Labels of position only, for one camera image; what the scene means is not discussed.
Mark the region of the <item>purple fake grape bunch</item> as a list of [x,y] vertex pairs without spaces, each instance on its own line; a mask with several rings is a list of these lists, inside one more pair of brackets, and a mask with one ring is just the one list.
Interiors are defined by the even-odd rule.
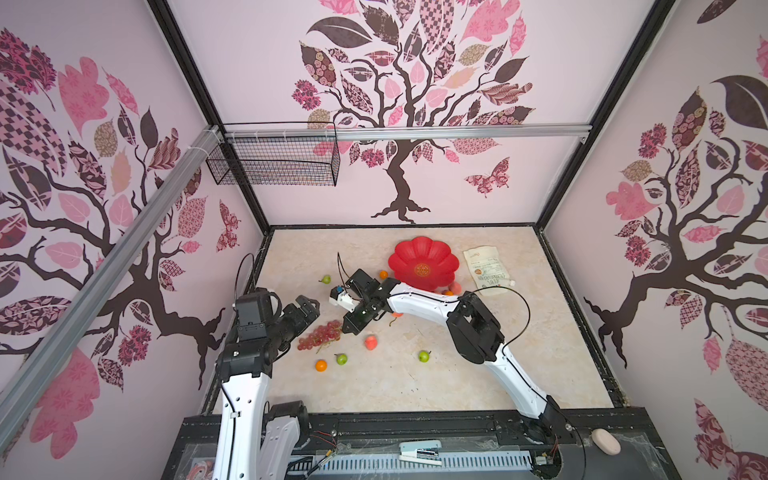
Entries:
[[302,336],[298,341],[298,349],[312,350],[321,348],[327,344],[338,341],[341,338],[341,335],[342,323],[338,320],[329,321]]

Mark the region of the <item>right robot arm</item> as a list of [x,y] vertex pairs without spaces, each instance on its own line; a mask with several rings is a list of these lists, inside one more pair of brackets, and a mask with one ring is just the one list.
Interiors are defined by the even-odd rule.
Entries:
[[523,435],[537,444],[574,440],[576,432],[554,398],[525,372],[501,324],[475,292],[458,297],[417,289],[396,279],[378,281],[363,270],[330,290],[332,305],[346,311],[342,331],[358,335],[386,313],[412,315],[445,327],[458,354],[487,367],[521,417]]

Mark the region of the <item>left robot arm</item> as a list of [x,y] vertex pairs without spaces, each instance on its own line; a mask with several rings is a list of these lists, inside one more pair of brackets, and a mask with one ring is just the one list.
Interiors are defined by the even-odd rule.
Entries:
[[283,305],[264,288],[235,303],[236,339],[218,364],[223,395],[214,479],[282,479],[295,447],[309,437],[301,401],[268,406],[274,366],[294,339],[320,316],[319,302],[303,295]]

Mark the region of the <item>pink fake peach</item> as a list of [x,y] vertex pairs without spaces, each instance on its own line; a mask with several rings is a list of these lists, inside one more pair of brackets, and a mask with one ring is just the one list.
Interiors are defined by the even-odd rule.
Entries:
[[374,335],[369,335],[366,337],[364,345],[369,351],[373,351],[378,346],[378,340]]
[[452,282],[448,286],[448,290],[455,296],[460,296],[463,293],[463,288],[458,282]]
[[389,322],[389,326],[391,327],[399,318],[403,316],[402,313],[392,313],[392,319]]

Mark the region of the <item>red flower fruit bowl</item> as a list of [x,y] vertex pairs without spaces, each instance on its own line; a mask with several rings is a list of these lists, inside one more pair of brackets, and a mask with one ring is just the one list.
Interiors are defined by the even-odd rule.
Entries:
[[394,277],[411,287],[436,291],[456,279],[459,259],[443,241],[419,236],[401,241],[388,259]]

